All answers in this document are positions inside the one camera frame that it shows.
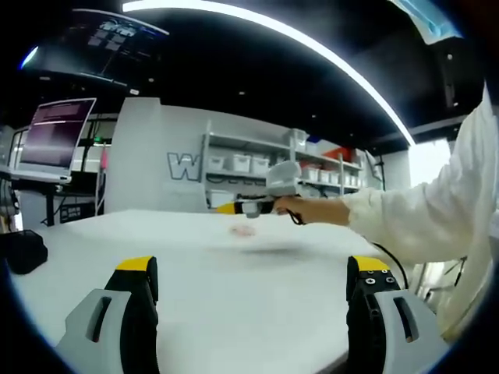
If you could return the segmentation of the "person's right hand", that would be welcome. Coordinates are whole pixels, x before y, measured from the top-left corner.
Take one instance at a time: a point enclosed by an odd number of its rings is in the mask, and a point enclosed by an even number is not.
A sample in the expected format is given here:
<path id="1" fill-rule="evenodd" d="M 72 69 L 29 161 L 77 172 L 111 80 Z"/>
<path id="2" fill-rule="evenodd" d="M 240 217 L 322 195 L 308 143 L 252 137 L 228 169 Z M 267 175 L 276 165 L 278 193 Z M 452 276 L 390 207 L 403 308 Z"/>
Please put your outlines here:
<path id="1" fill-rule="evenodd" d="M 275 200 L 274 211 L 277 214 L 289 214 L 301 218 L 304 224 L 327 222 L 326 210 L 318 199 L 307 199 L 298 196 L 283 196 Z"/>

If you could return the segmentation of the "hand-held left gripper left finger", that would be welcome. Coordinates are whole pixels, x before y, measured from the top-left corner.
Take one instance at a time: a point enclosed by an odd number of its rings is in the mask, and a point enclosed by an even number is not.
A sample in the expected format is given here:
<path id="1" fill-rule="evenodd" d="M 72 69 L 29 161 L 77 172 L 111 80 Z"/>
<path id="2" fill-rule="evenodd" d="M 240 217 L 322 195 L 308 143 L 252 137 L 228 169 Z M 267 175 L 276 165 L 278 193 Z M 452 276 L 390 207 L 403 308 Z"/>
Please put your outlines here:
<path id="1" fill-rule="evenodd" d="M 74 373 L 158 373 L 157 259 L 127 259 L 65 319 L 56 346 Z"/>

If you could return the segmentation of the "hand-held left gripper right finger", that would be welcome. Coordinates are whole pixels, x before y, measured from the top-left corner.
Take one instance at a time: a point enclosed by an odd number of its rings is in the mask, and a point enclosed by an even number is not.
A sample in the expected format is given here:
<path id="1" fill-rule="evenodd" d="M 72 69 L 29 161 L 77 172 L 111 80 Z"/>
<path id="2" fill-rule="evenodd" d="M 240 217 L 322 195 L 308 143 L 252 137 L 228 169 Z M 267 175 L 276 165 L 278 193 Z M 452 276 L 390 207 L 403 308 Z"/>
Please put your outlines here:
<path id="1" fill-rule="evenodd" d="M 436 316 L 377 258 L 347 264 L 347 373 L 428 373 L 449 346 Z"/>

